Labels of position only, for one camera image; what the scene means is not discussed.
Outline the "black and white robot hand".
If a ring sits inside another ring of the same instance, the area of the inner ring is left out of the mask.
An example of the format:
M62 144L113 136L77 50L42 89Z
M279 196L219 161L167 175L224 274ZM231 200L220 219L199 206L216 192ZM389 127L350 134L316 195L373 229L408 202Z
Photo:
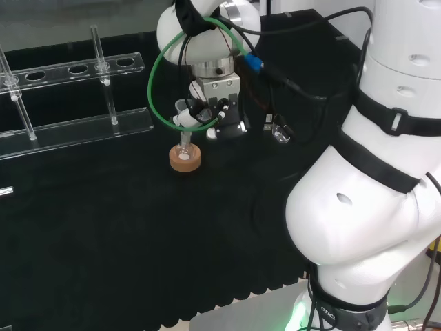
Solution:
M225 116L206 132L211 141L226 141L243 136L250 128L245 111L238 100L240 96L240 77L233 73L213 79L197 78L189 85L193 100L208 103L207 111L202 111L204 121L215 111L223 111Z

